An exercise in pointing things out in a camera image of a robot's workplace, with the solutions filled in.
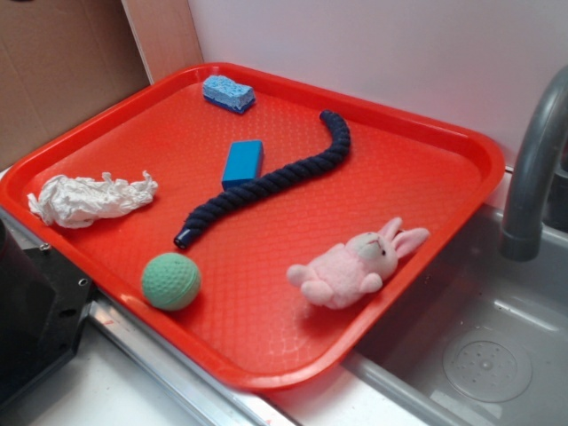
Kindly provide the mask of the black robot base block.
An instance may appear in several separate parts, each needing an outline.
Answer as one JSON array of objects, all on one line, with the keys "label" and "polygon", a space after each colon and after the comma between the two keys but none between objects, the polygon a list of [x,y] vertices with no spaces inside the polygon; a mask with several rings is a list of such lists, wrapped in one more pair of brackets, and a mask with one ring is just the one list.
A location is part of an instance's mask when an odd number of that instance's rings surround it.
[{"label": "black robot base block", "polygon": [[1,408],[77,353],[91,277],[46,244],[22,248],[1,224]]}]

